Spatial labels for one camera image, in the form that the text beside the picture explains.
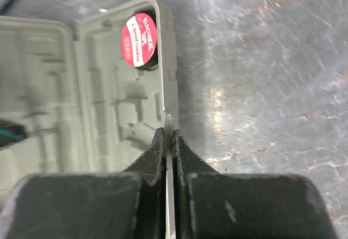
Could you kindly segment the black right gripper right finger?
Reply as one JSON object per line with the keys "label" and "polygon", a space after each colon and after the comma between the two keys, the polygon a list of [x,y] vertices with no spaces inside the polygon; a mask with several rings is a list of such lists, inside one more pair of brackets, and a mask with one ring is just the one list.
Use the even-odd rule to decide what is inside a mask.
{"label": "black right gripper right finger", "polygon": [[316,186],[298,174],[222,174],[172,137],[177,238],[337,238]]}

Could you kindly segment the grey plastic tool case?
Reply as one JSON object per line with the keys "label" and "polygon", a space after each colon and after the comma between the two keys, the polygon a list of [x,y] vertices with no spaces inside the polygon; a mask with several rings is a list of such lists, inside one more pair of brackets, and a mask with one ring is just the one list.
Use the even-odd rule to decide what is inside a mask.
{"label": "grey plastic tool case", "polygon": [[[129,66],[121,33],[130,17],[156,18],[158,66]],[[171,136],[178,127],[173,15],[134,0],[81,22],[1,17],[1,210],[32,174],[118,173],[164,129],[164,236],[176,238]]]}

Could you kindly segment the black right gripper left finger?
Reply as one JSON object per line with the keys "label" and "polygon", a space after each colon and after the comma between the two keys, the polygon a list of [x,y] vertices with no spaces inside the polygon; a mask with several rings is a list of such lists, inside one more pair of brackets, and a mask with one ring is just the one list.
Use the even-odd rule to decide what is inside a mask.
{"label": "black right gripper left finger", "polygon": [[118,173],[32,174],[1,210],[1,238],[164,236],[164,129]]}

